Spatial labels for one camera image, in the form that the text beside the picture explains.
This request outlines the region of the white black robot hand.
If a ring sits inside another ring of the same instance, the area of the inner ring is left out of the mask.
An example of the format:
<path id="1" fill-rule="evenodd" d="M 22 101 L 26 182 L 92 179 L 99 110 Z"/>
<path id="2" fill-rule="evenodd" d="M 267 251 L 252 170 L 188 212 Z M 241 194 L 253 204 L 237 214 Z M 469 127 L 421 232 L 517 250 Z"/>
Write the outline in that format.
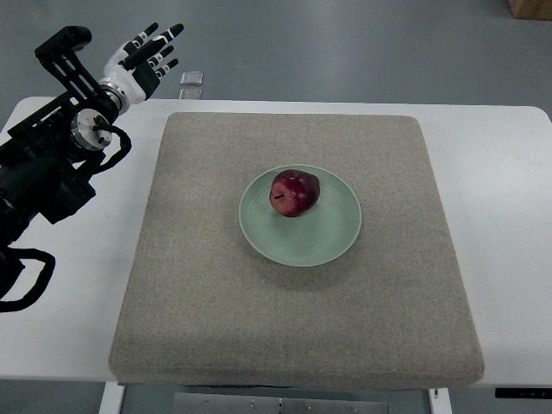
<path id="1" fill-rule="evenodd" d="M 110 57 L 103 69 L 99 85 L 114 101 L 121 114 L 130 106 L 148 100 L 160 85 L 160 81 L 178 63 L 171 53 L 172 42 L 184 31 L 177 23 L 158 32 L 154 22 L 132 40 L 122 44 Z"/>

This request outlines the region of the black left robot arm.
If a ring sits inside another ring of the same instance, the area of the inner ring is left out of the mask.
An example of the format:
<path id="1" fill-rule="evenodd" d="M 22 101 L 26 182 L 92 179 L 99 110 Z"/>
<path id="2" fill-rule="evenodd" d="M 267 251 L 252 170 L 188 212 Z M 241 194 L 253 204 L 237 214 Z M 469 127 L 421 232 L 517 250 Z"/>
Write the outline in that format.
<path id="1" fill-rule="evenodd" d="M 9 130 L 1 146 L 1 246 L 8 247 L 37 216 L 57 223 L 94 196 L 91 177 L 112 168 L 131 148 L 120 141 L 111 157 L 108 128 L 123 108 L 80 63 L 91 31 L 67 26 L 34 51 L 65 92 Z"/>

